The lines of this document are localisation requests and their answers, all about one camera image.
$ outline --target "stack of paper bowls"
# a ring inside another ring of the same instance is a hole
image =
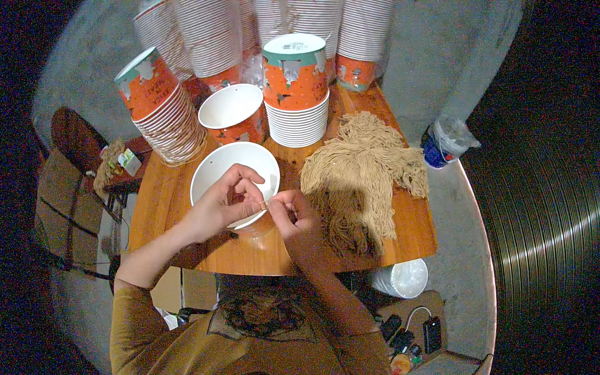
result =
[[[293,148],[320,140],[329,109],[325,40],[311,34],[275,37],[263,46],[263,71],[271,138]]]
[[[265,103],[271,138],[281,146],[305,147],[318,142],[327,130],[329,91],[319,105],[305,110],[280,110]]]
[[[190,95],[181,84],[157,110],[133,123],[169,164],[190,161],[204,147],[206,130],[200,126]]]
[[[385,47],[394,0],[346,0],[337,52],[347,58],[378,61]]]
[[[239,0],[239,18],[242,25],[242,50],[246,51],[258,44],[252,0]]]
[[[196,77],[213,91],[239,81],[241,36],[233,0],[174,0]]]
[[[286,32],[314,34],[325,40],[328,80],[335,78],[335,51],[338,46],[338,31],[341,22],[342,1],[340,0],[287,0],[283,8],[283,22],[279,2],[255,0],[256,19],[260,43]]]
[[[336,62],[341,86],[365,91],[377,78],[393,7],[394,0],[344,2]]]
[[[278,1],[254,0],[254,12],[256,13],[256,26],[261,46],[271,38],[283,34],[281,10]]]
[[[342,2],[339,0],[287,0],[290,32],[314,34],[325,40],[325,55],[335,57]]]
[[[154,47],[142,52],[115,77],[133,124],[170,165],[186,163],[204,147],[190,95]]]
[[[156,47],[169,69],[181,81],[192,76],[190,57],[177,27],[175,14],[165,0],[142,11],[133,19],[140,44]]]

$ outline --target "finger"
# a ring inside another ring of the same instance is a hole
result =
[[[247,178],[242,178],[239,180],[238,184],[235,185],[236,193],[245,193],[244,196],[251,200],[255,200],[257,202],[262,202],[265,200],[262,192],[252,181]]]
[[[228,226],[238,220],[245,219],[260,212],[260,204],[258,202],[246,200],[241,203],[225,206],[222,210],[223,220],[225,221],[224,224],[225,226]]]
[[[281,202],[274,197],[269,201],[269,212],[282,236],[286,237],[296,230],[288,216],[288,211]]]
[[[277,199],[286,207],[294,210],[298,220],[312,218],[314,216],[312,207],[300,190],[281,191],[271,199]]]
[[[257,184],[264,184],[265,179],[252,168],[235,163],[218,180],[219,183],[229,187],[235,186],[242,178],[247,178]]]

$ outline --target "black device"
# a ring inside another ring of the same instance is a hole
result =
[[[415,357],[420,357],[421,356],[421,352],[422,352],[421,347],[418,346],[417,344],[413,344],[413,346],[410,347],[409,351]]]
[[[442,347],[442,323],[439,317],[430,317],[423,323],[423,338],[426,354],[431,354]]]
[[[405,330],[404,328],[400,328],[394,339],[390,343],[390,346],[394,348],[394,355],[399,353],[406,353],[413,340],[415,339],[415,334]]]
[[[391,315],[384,324],[381,325],[381,334],[385,342],[388,342],[394,333],[402,325],[402,318],[396,314]]]

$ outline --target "chair backrest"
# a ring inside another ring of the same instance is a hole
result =
[[[96,171],[108,142],[77,112],[60,107],[52,116],[52,143],[81,173]]]

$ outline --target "string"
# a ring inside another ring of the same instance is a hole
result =
[[[343,121],[338,137],[306,158],[301,189],[339,256],[381,254],[383,239],[397,237],[394,183],[427,197],[423,151],[405,148],[402,135],[369,112],[344,115]]]

